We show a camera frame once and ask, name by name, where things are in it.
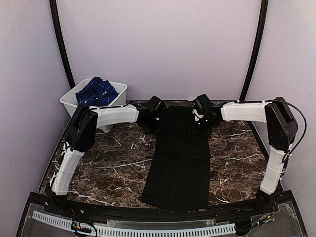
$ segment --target lavender wall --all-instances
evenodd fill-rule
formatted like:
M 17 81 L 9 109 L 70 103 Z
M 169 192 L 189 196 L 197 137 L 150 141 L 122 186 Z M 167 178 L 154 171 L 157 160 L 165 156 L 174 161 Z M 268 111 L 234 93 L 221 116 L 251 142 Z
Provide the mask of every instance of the lavender wall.
M 48 0 L 0 1 L 0 237 L 13 237 L 68 115 Z
M 76 82 L 126 83 L 128 99 L 239 97 L 260 0 L 59 0 Z
M 309 236 L 316 236 L 316 2 L 270 1 L 260 54 L 248 100 L 283 96 L 308 120 L 302 145 L 283 180 L 298 202 Z M 300 129 L 300 116 L 295 113 Z M 266 128 L 257 124 L 267 145 Z

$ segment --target black metal pole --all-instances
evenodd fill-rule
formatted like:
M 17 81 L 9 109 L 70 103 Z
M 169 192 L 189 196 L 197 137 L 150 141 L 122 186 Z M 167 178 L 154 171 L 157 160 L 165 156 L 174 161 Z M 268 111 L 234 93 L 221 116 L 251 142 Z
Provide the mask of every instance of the black metal pole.
M 244 101 L 246 99 L 246 96 L 247 96 L 247 93 L 248 93 L 248 90 L 250 87 L 252 75 L 253 75 L 253 72 L 255 70 L 255 66 L 256 66 L 256 62 L 257 62 L 257 58 L 258 58 L 258 54 L 259 54 L 259 49 L 260 49 L 260 44 L 261 44 L 261 39 L 262 39 L 262 34 L 263 34 L 263 29 L 264 29 L 265 21 L 266 21 L 267 8 L 268 8 L 268 0 L 262 0 L 255 43 L 253 46 L 252 55 L 251 55 L 246 79 L 245 79 L 245 82 L 243 84 L 242 92 L 241 92 L 241 95 L 239 98 L 241 101 Z
M 74 88 L 75 87 L 75 81 L 74 81 L 73 74 L 71 72 L 71 68 L 70 68 L 69 61 L 68 61 L 68 56 L 67 56 L 67 53 L 66 53 L 66 48 L 65 48 L 65 43 L 64 43 L 64 39 L 63 39 L 63 34 L 62 34 L 62 31 L 61 31 L 61 26 L 60 26 L 60 22 L 59 22 L 57 2 L 56 2 L 56 0 L 49 0 L 49 2 L 50 2 L 51 16 L 53 18 L 55 34 L 56 34 L 57 43 L 58 43 L 58 47 L 59 47 L 59 53 L 60 53 L 61 59 L 63 61 L 63 65 L 64 65 L 64 69 L 65 69 L 65 73 L 66 73 L 66 76 L 67 76 L 67 80 L 68 80 L 69 86 L 70 86 L 70 88 Z

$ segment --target white cable track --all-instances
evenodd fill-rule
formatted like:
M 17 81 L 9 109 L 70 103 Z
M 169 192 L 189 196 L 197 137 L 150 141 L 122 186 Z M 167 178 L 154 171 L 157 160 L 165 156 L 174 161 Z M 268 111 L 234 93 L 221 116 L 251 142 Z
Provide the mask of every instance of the white cable track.
M 51 226 L 55 226 L 67 231 L 71 230 L 72 221 L 69 218 L 52 216 L 48 213 L 38 211 L 33 212 L 32 219 L 41 221 Z M 87 224 L 82 224 L 86 228 L 92 229 Z M 99 237 L 212 237 L 235 233 L 234 224 L 226 224 L 220 226 L 182 229 L 182 230 L 137 230 L 137 229 L 121 229 L 106 227 L 94 224 Z

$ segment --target black cable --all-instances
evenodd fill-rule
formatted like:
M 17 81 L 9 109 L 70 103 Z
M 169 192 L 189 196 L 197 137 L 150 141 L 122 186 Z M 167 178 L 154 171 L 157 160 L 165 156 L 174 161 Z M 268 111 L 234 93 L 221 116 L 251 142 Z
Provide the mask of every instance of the black cable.
M 252 226 L 252 227 L 249 227 L 248 229 L 244 229 L 244 230 L 241 230 L 241 231 L 250 231 L 250 230 L 252 230 L 253 228 L 255 228 L 255 227 L 257 227 L 258 225 L 254 225 L 254 226 Z
M 248 227 L 248 226 L 250 226 L 250 225 L 252 225 L 253 223 L 255 223 L 256 221 L 258 221 L 261 217 L 263 217 L 264 215 L 266 215 L 266 213 L 263 213 L 261 216 L 259 216 L 258 218 L 256 218 L 255 220 L 253 220 L 252 222 L 250 222 L 249 224 L 247 224 L 247 225 L 245 225 L 245 226 L 243 226 L 243 227 L 240 227 L 240 228 L 238 228 L 238 229 L 236 229 L 236 231 L 246 231 L 246 230 L 248 230 L 248 229 L 245 229 L 246 227 Z
M 76 228 L 73 228 L 72 230 L 76 233 L 75 236 L 77 236 L 77 237 L 86 237 L 86 236 L 89 235 L 89 234 L 81 234 L 81 233 L 79 233 L 79 232 L 76 230 Z
M 95 237 L 98 237 L 97 228 L 95 228 L 95 226 L 94 226 L 90 221 L 88 221 L 88 220 L 86 220 L 86 219 L 84 219 L 84 218 L 82 218 L 82 217 L 79 217 L 79 216 L 76 216 L 76 215 L 73 215 L 73 214 L 69 214 L 69 213 L 67 213 L 67 212 L 64 212 L 64 211 L 60 210 L 60 209 L 56 206 L 56 204 L 54 203 L 53 198 L 51 197 L 51 194 L 52 194 L 52 193 L 50 193 L 50 194 L 48 195 L 49 201 L 50 201 L 51 204 L 53 204 L 53 206 L 55 207 L 55 209 L 56 209 L 58 212 L 60 212 L 60 213 L 62 213 L 62 214 L 64 214 L 64 215 L 66 215 L 66 216 L 72 217 L 72 218 L 73 218 L 73 221 L 74 221 L 75 218 L 81 219 L 82 222 L 87 223 L 89 226 L 91 226 L 91 227 L 94 229 L 94 231 L 95 231 Z

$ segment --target dark marble surface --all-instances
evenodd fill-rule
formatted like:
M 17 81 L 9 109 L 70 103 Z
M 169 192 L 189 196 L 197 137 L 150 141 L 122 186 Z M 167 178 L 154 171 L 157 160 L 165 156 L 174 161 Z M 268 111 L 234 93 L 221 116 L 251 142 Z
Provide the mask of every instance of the dark marble surface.
M 167 102 L 191 105 L 191 102 Z M 245 122 L 224 122 L 209 140 L 211 179 L 209 204 L 255 198 L 266 160 Z M 140 197 L 155 151 L 155 136 L 135 124 L 115 125 L 109 133 L 97 130 L 94 147 L 80 160 L 69 186 L 69 200 L 122 207 L 150 206 Z M 41 188 L 44 193 L 56 161 Z

